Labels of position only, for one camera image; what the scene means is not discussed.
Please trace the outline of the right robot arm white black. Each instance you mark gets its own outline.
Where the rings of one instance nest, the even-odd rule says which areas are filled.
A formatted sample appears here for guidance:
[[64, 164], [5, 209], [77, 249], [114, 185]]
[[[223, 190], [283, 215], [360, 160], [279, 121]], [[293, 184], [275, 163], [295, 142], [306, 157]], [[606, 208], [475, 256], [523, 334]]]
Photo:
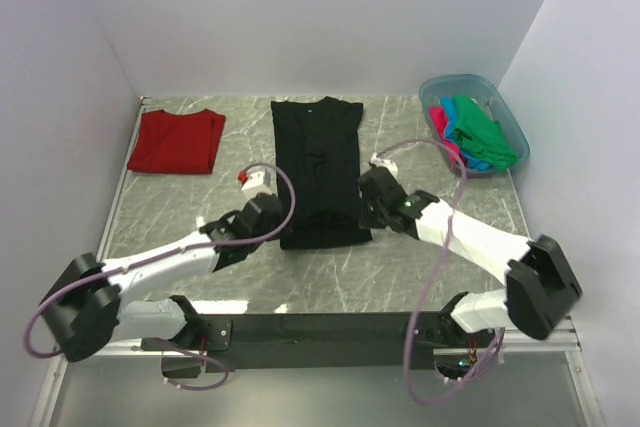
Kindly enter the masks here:
[[437, 333], [448, 346], [473, 334], [516, 328], [544, 341], [582, 298], [583, 290], [559, 243], [501, 231], [435, 195], [405, 192], [385, 167], [358, 180], [367, 228], [406, 234], [438, 245], [480, 267], [501, 283], [484, 293], [457, 294], [438, 314]]

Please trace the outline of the black t shirt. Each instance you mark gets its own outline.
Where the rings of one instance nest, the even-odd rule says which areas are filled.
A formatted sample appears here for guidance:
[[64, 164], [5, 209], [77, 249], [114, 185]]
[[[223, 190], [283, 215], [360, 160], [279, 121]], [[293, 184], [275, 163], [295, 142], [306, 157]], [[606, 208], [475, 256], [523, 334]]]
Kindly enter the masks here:
[[281, 249], [332, 249], [372, 240], [360, 224], [363, 111], [360, 102], [333, 97], [271, 103], [276, 166], [287, 174], [296, 196]]

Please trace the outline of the clear blue plastic bin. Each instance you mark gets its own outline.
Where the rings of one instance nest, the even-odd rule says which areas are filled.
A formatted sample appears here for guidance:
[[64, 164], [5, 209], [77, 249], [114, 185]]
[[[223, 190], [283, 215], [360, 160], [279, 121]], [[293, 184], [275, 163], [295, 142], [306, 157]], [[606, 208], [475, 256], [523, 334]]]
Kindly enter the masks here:
[[443, 97], [465, 94], [479, 103], [482, 110], [501, 125], [503, 134], [510, 147], [518, 155], [518, 161], [510, 167], [517, 170], [530, 156], [530, 146], [518, 121], [498, 89], [486, 78], [476, 74], [449, 74], [426, 80], [419, 88], [419, 99], [430, 133], [441, 141], [430, 109], [440, 105]]

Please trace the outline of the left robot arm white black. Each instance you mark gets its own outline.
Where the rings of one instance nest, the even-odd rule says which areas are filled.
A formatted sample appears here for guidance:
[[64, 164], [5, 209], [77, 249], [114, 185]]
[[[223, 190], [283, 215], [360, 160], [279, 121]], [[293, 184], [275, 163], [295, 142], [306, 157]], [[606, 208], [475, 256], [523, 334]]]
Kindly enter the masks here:
[[179, 349], [193, 346], [200, 325], [191, 305], [174, 298], [147, 302], [145, 296], [244, 261], [277, 238], [292, 216], [277, 196], [259, 194], [170, 244], [129, 257], [74, 258], [39, 305], [58, 354], [79, 362], [110, 342], [140, 337], [166, 339]]

